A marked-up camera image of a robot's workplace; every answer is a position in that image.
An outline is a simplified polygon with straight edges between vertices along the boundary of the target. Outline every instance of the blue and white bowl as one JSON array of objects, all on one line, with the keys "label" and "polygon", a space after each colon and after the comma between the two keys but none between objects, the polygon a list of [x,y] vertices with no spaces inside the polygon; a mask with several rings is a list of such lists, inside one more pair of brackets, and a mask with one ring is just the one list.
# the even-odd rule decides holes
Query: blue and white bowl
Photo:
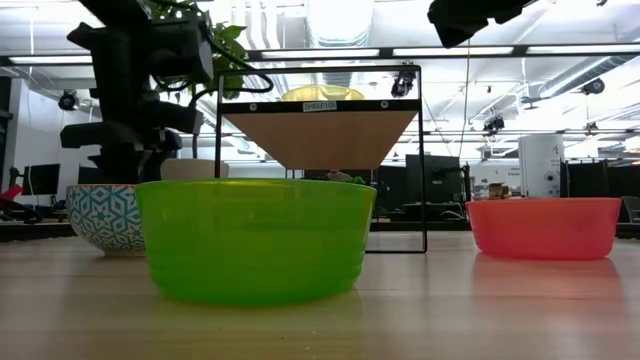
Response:
[{"label": "blue and white bowl", "polygon": [[133,185],[67,188],[73,230],[107,256],[144,256],[144,238]]}]

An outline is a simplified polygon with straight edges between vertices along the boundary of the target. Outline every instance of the red object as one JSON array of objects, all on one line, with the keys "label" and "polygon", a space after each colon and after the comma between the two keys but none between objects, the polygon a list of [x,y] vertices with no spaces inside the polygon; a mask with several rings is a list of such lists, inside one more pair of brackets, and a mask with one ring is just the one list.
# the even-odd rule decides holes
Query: red object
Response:
[{"label": "red object", "polygon": [[548,198],[467,203],[476,244],[506,258],[592,260],[611,252],[621,199]]},{"label": "red object", "polygon": [[9,188],[9,190],[7,190],[4,193],[0,194],[0,198],[2,198],[4,200],[13,201],[13,199],[18,197],[18,195],[20,195],[20,194],[22,194],[22,186],[13,185],[12,187]]}]

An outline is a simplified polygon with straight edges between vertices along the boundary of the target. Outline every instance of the camera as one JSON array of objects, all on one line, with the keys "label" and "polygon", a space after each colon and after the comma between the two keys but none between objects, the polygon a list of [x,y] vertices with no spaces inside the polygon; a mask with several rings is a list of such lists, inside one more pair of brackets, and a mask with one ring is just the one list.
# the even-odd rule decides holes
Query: camera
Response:
[{"label": "camera", "polygon": [[[413,62],[406,61],[402,65],[413,65]],[[394,98],[405,97],[413,89],[413,81],[416,79],[415,71],[400,71],[396,74],[391,87],[391,95]]]},{"label": "camera", "polygon": [[78,97],[75,90],[64,90],[60,100],[58,101],[58,107],[64,111],[78,110]]}]

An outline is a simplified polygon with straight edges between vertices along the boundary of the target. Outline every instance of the desk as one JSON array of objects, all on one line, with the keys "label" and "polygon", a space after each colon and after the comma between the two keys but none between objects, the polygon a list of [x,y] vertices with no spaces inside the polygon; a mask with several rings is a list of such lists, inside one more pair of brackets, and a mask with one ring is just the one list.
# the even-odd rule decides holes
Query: desk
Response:
[{"label": "desk", "polygon": [[580,262],[484,257],[468,232],[429,244],[367,255],[354,291],[262,309],[171,302],[145,259],[77,238],[3,244],[0,359],[640,358],[637,243]]}]

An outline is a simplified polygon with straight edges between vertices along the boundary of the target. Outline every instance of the ceiling light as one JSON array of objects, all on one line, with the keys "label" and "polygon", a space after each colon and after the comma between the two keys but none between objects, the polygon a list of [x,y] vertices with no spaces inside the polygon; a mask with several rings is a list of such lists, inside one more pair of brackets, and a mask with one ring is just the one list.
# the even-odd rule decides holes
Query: ceiling light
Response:
[{"label": "ceiling light", "polygon": [[11,56],[15,65],[91,65],[90,55],[81,56]]},{"label": "ceiling light", "polygon": [[511,54],[512,46],[394,49],[393,56],[466,56]]},{"label": "ceiling light", "polygon": [[263,51],[264,59],[311,59],[311,58],[350,58],[350,57],[376,57],[380,53],[378,49],[333,49],[333,50],[290,50],[290,51]]},{"label": "ceiling light", "polygon": [[527,54],[640,53],[640,44],[530,46]]}]

